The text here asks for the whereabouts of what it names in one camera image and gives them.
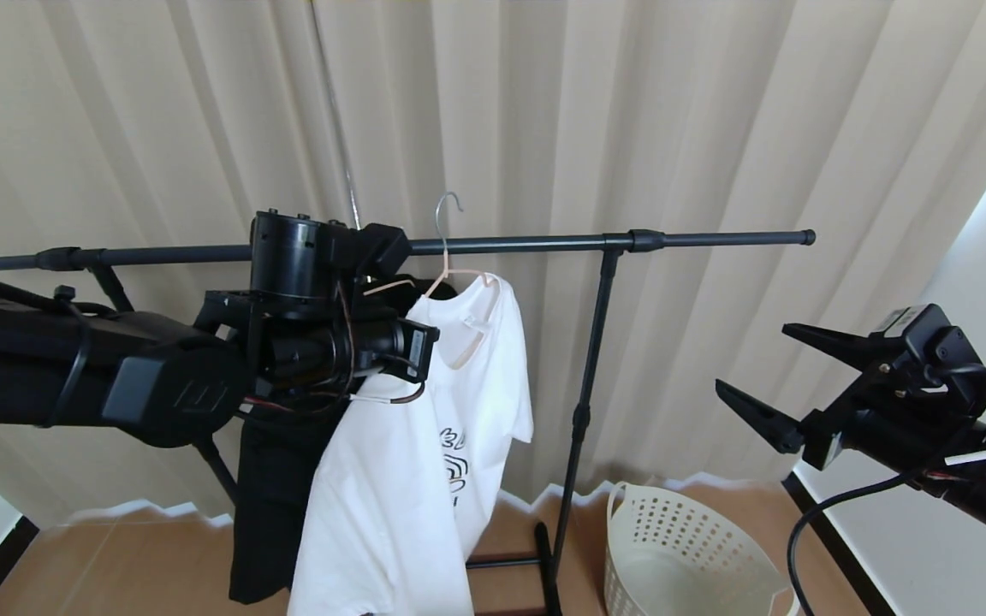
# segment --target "white plastic basket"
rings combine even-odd
[[[615,497],[626,499],[614,511]],[[618,483],[607,498],[608,616],[768,615],[789,584],[739,526],[687,496]],[[798,612],[794,597],[789,616]]]

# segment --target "clothes rack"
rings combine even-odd
[[[615,283],[615,269],[619,257],[625,253],[652,252],[675,246],[778,246],[811,245],[817,234],[803,231],[764,231],[764,233],[735,234],[665,234],[662,231],[634,229],[622,234],[586,235],[518,235],[518,237],[489,237],[448,239],[451,254],[497,254],[521,252],[591,252],[603,253],[599,265],[599,283],[596,304],[591,317],[588,350],[585,356],[584,374],[580,378],[578,402],[573,409],[570,453],[565,465],[565,481],[562,487],[558,527],[551,549],[550,535],[543,522],[536,523],[536,554],[525,558],[500,558],[471,561],[468,569],[496,568],[496,566],[538,566],[543,582],[544,609],[548,616],[561,616],[558,593],[558,569],[565,546],[568,516],[573,502],[576,472],[580,463],[580,449],[591,421],[591,390],[596,381],[599,347],[603,329],[607,323],[607,308],[611,289]],[[443,253],[439,239],[411,242],[412,256],[430,257]],[[250,261],[249,245],[234,246],[172,246],[171,248],[134,249],[80,249],[77,246],[44,250],[38,254],[20,257],[0,257],[0,270],[90,270],[98,280],[105,295],[109,296],[118,311],[131,311],[132,304],[124,293],[113,268],[117,265],[165,265],[175,263],[222,263]],[[215,472],[224,490],[234,499],[235,480],[230,470],[216,455],[210,441],[195,444]]]

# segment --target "beige curtain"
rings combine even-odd
[[[918,295],[986,187],[986,1],[0,3],[0,254],[243,242],[269,207],[352,222],[345,159],[361,222],[414,238],[445,188],[457,237],[815,228],[621,260],[580,488],[775,478],[794,459],[712,381],[805,412],[849,375],[781,324],[861,331]],[[536,434],[506,487],[529,498],[562,480],[598,257],[459,262],[520,296]],[[247,267],[122,278],[188,320]],[[102,299],[85,274],[0,280]],[[229,507],[191,449],[107,429],[0,426],[0,492],[41,524]]]

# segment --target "brown floor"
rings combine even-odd
[[[780,487],[684,490],[743,527],[775,562],[784,566],[787,534],[798,508]],[[604,498],[573,508],[559,572],[567,616],[603,616],[603,556],[607,538]],[[537,514],[553,529],[558,499]],[[533,518],[502,504],[478,545],[483,554],[533,550]],[[40,533],[0,589],[0,615],[284,615],[287,593],[244,606],[227,600],[231,527],[212,529],[195,514],[166,518],[141,511],[117,519],[60,526]],[[865,613],[817,536],[806,531],[799,546],[802,581],[811,603],[832,606],[837,616]],[[541,613],[543,593],[533,566],[470,572],[478,613]],[[789,604],[785,601],[775,603]],[[775,613],[785,613],[782,605]]]

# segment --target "metal hook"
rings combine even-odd
[[[436,234],[439,235],[439,241],[443,242],[443,252],[447,252],[447,238],[443,237],[443,230],[439,228],[439,210],[443,207],[443,202],[445,202],[449,196],[454,198],[455,207],[458,207],[459,211],[462,211],[462,203],[459,202],[459,195],[454,194],[454,192],[444,192],[438,202],[436,202]]]

